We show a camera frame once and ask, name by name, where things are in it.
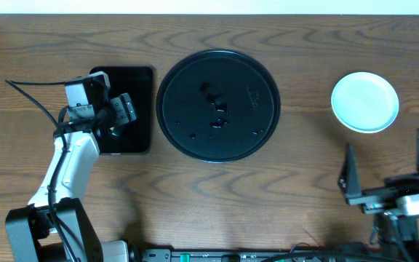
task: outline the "wooden table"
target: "wooden table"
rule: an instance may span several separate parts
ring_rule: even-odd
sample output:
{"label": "wooden table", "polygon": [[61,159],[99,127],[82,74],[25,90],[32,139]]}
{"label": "wooden table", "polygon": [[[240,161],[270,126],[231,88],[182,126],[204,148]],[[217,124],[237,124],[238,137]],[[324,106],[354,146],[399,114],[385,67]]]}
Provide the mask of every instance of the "wooden table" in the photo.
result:
{"label": "wooden table", "polygon": [[[151,66],[156,95],[174,64],[214,48],[247,53],[271,72],[282,100],[276,132],[246,159],[210,164],[180,153],[153,117],[148,154],[101,156],[93,168],[84,207],[99,238],[174,248],[366,242],[372,217],[345,204],[336,180],[347,141],[364,188],[415,170],[419,17],[0,15],[0,261],[12,260],[4,219],[40,186],[54,130],[5,79],[53,82],[95,66]],[[331,112],[332,88],[354,71],[395,87],[400,112],[386,130],[352,132]],[[67,104],[62,87],[24,89],[52,114]]]}

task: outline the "white wall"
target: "white wall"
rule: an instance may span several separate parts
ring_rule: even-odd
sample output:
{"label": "white wall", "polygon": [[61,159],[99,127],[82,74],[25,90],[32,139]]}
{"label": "white wall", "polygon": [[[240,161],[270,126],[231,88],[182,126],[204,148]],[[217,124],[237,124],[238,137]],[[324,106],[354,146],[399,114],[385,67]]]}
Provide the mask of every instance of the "white wall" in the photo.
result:
{"label": "white wall", "polygon": [[0,0],[0,13],[419,15],[419,0]]}

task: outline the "cable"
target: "cable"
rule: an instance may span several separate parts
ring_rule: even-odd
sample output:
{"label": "cable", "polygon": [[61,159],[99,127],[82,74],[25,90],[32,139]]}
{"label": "cable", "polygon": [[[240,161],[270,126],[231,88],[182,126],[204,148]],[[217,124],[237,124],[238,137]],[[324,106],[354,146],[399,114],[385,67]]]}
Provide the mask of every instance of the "cable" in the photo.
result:
{"label": "cable", "polygon": [[392,220],[392,226],[394,227],[394,233],[396,235],[396,243],[397,246],[400,249],[400,252],[402,252],[402,255],[404,255],[405,260],[408,262],[413,262],[412,256],[408,253],[407,249],[404,246],[404,243],[402,241],[402,238],[400,237],[400,230],[399,230],[399,224],[397,220]]}
{"label": "cable", "polygon": [[45,113],[48,116],[49,120],[51,120],[51,122],[56,126],[56,129],[61,136],[61,140],[63,141],[63,152],[61,153],[59,161],[56,164],[55,171],[52,174],[51,181],[49,182],[49,185],[48,185],[48,209],[49,209],[49,215],[51,216],[52,222],[57,230],[57,233],[59,234],[59,238],[61,238],[61,241],[63,242],[66,250],[68,251],[69,257],[71,258],[72,261],[77,261],[76,256],[73,253],[72,247],[69,245],[69,242],[67,241],[67,238],[65,237],[64,232],[58,223],[59,218],[56,216],[55,209],[53,207],[53,199],[54,199],[54,193],[55,193],[54,188],[56,187],[57,175],[59,175],[59,170],[61,166],[63,165],[65,155],[67,154],[67,150],[68,150],[67,141],[65,140],[65,136],[62,133],[62,130],[59,124],[56,122],[55,118],[48,112],[48,110],[45,107],[43,107],[37,100],[32,98],[29,94],[27,94],[22,89],[20,89],[17,85],[15,85],[15,83],[29,84],[29,85],[31,84],[32,85],[58,85],[58,84],[63,84],[64,82],[27,83],[27,82],[14,82],[12,80],[6,80],[6,83],[10,85],[11,87],[13,87],[14,89],[16,89],[20,94],[24,95],[27,99],[29,99],[32,103],[34,103],[35,106],[38,106],[43,111],[43,113]]}
{"label": "cable", "polygon": [[286,259],[311,258],[311,257],[356,259],[358,261],[367,261],[367,262],[403,262],[401,260],[397,260],[393,258],[380,258],[380,257],[371,256],[371,255],[355,255],[355,254],[347,254],[347,253],[340,253],[340,252],[326,252],[326,251],[288,253],[284,255],[278,255],[272,258],[267,258],[261,262],[276,262],[276,261],[286,260]]}
{"label": "cable", "polygon": [[310,246],[309,243],[300,242],[300,243],[297,243],[294,247],[292,247],[289,253],[293,253],[299,245],[307,245],[311,249],[311,251],[313,251],[313,248]]}
{"label": "cable", "polygon": [[14,80],[6,80],[6,82],[11,82],[13,84],[21,84],[21,85],[38,85],[38,86],[43,86],[43,85],[63,85],[65,84],[65,82],[52,82],[52,83],[33,83],[33,82],[19,82],[19,81],[14,81]]}

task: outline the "green connector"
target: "green connector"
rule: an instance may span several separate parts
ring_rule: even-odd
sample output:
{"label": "green connector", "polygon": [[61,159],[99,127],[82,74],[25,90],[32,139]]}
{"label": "green connector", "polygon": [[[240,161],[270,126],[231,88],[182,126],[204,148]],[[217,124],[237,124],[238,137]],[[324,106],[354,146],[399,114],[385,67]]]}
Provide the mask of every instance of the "green connector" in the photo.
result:
{"label": "green connector", "polygon": [[180,254],[180,262],[190,262],[189,254]]}

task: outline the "white dish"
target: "white dish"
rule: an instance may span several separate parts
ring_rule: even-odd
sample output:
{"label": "white dish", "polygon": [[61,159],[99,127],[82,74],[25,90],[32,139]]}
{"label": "white dish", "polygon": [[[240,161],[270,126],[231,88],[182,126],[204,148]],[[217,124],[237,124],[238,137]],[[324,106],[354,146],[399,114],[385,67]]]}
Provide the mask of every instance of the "white dish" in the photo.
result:
{"label": "white dish", "polygon": [[391,84],[367,72],[342,78],[332,91],[331,105],[342,124],[363,133],[384,130],[399,113],[399,98]]}

